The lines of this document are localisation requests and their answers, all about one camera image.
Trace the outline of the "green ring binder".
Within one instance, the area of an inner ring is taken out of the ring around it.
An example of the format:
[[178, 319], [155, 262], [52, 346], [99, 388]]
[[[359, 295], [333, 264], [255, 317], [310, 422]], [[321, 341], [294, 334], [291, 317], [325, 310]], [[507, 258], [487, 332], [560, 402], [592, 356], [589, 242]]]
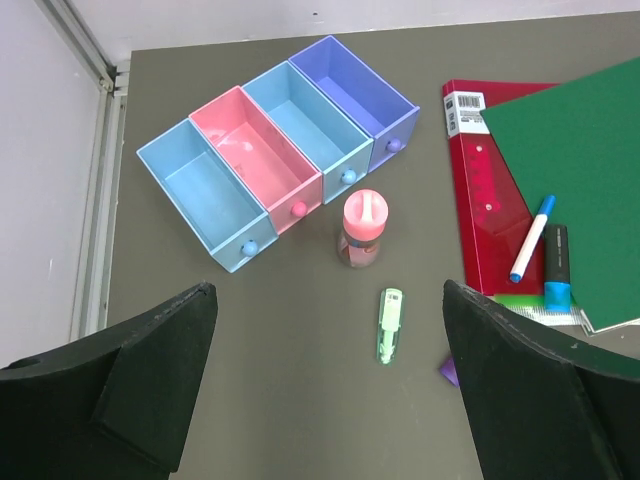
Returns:
[[639, 61], [482, 113], [531, 211], [556, 198], [571, 291], [594, 333], [639, 318]]

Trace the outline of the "pink drawer box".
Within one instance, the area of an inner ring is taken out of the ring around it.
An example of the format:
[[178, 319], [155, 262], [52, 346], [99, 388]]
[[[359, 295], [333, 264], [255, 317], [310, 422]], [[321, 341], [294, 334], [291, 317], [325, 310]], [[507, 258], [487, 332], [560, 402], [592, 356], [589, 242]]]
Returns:
[[322, 174], [243, 88], [189, 118], [268, 211], [277, 233], [322, 203]]

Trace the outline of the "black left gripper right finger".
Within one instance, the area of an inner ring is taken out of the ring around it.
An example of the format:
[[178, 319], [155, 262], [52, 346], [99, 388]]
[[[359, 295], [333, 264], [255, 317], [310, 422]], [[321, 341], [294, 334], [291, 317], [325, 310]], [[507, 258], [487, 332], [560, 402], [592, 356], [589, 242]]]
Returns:
[[453, 280], [443, 318], [484, 478], [638, 478], [638, 360]]

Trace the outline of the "red clip folder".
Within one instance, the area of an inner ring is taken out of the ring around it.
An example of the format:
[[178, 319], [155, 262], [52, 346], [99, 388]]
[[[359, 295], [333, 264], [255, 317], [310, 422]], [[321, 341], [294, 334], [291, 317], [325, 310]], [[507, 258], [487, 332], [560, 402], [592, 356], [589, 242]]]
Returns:
[[467, 285], [487, 295], [540, 295], [544, 246], [534, 250], [522, 280], [509, 279], [533, 222], [481, 111], [550, 83], [452, 79], [442, 87], [457, 216]]

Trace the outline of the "purple drawer box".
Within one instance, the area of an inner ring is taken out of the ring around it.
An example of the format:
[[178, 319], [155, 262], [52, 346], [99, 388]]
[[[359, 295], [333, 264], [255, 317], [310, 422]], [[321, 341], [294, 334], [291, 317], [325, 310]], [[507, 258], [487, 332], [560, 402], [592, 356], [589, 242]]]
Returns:
[[410, 141], [420, 107], [333, 36], [289, 58], [308, 80], [373, 139], [374, 171]]

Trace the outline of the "black purple highlighter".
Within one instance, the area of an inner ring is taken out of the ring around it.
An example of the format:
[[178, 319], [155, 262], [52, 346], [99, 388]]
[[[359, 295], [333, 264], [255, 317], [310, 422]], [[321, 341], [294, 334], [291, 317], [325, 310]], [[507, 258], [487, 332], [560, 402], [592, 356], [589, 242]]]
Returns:
[[452, 356], [449, 356], [439, 367], [440, 374], [453, 386], [456, 388], [459, 387], [459, 380], [454, 364], [454, 359]]

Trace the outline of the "black blue highlighter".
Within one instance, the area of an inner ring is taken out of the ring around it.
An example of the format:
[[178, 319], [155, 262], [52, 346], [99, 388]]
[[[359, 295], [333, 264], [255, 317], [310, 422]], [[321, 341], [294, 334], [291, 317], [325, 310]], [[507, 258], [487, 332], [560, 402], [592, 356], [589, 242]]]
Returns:
[[565, 225], [546, 225], [544, 266], [544, 308], [553, 313], [569, 313], [571, 280], [568, 230]]

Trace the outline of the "green spiral notebook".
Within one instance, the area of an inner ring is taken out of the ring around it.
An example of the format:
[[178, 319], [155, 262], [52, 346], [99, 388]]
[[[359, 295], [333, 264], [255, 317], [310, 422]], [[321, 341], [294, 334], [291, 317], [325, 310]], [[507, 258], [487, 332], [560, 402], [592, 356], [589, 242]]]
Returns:
[[492, 296], [492, 299], [496, 303], [539, 324], [548, 327], [580, 326], [586, 335], [594, 335], [588, 325], [586, 314], [574, 300], [571, 300], [568, 312], [554, 312], [545, 308], [542, 295], [496, 294]]

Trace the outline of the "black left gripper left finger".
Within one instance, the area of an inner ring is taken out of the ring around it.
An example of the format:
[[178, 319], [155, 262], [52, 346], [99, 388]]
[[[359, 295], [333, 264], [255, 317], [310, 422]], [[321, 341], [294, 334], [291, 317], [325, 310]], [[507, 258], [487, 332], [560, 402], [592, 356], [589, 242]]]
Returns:
[[4, 479], [166, 479], [180, 465], [218, 314], [203, 282], [1, 370]]

